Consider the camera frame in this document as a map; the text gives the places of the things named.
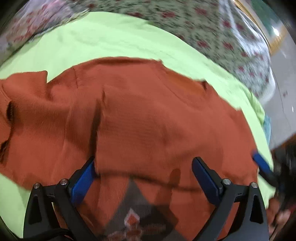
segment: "bed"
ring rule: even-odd
[[[206,80],[234,108],[242,109],[260,153],[273,167],[262,129],[264,111],[257,98],[233,75],[148,21],[108,12],[90,12],[25,44],[0,67],[0,78],[15,72],[47,70],[49,82],[78,63],[106,56],[161,59],[164,65],[192,79]],[[0,175],[0,216],[22,237],[30,191]],[[261,178],[258,184],[267,205],[274,190]]]
[[[29,0],[17,13],[25,1],[14,2],[2,28],[0,21],[0,65],[27,41],[88,11],[106,11],[146,19],[178,36],[244,83],[262,105],[275,91],[269,40],[248,8],[241,7],[244,1]]]

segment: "blue tool handle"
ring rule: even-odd
[[[278,188],[278,178],[272,172],[272,170],[270,170],[269,165],[263,159],[263,157],[258,152],[256,152],[255,154],[253,154],[252,158],[259,167],[259,175],[262,176],[265,181],[267,181],[271,186]]]

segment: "metal screw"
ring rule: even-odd
[[[251,183],[251,186],[253,187],[253,188],[258,188],[258,184],[257,183]]]
[[[223,179],[222,182],[224,184],[226,184],[226,185],[230,185],[231,184],[231,181],[228,178]]]
[[[60,181],[60,184],[61,185],[66,185],[68,183],[68,179],[66,178],[63,178],[61,181]]]
[[[37,188],[39,188],[40,187],[40,183],[35,183],[34,185],[33,185],[33,188],[35,188],[35,189],[37,189]]]

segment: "light blue cloth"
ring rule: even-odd
[[[263,130],[264,130],[267,143],[269,145],[270,136],[271,136],[271,120],[268,115],[265,115],[264,122],[263,122]]]

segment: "blue rubber pad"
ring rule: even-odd
[[[95,178],[96,172],[94,161],[92,161],[72,188],[71,202],[73,204],[80,204],[82,202]]]
[[[203,168],[201,163],[198,161],[197,158],[194,158],[192,161],[192,171],[201,186],[202,190],[204,191],[209,203],[214,205],[219,205],[220,203],[220,196],[217,186],[215,185],[214,181],[208,174],[208,172]]]

